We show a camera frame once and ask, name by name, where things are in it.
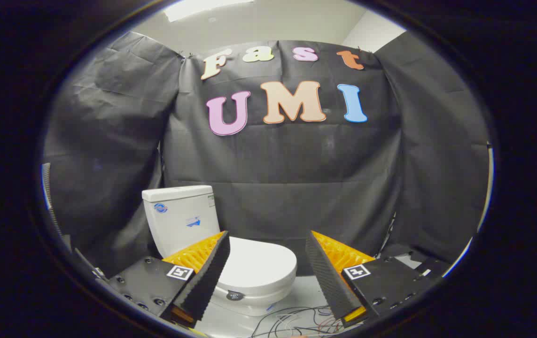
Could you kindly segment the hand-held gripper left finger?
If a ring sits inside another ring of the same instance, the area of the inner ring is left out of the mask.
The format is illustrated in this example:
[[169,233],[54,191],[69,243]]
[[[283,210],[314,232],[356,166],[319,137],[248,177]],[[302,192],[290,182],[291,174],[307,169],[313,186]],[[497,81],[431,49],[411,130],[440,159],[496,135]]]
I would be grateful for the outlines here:
[[151,315],[193,329],[206,312],[230,247],[230,234],[222,231],[165,259],[139,259],[108,283],[120,297]]

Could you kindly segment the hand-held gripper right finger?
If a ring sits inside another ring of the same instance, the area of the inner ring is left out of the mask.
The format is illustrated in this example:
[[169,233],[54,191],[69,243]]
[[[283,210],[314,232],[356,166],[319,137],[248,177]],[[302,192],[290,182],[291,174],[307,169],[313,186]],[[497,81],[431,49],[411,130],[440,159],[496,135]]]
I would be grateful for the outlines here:
[[346,328],[376,322],[414,304],[438,278],[437,268],[374,258],[313,230],[305,252],[333,316]]

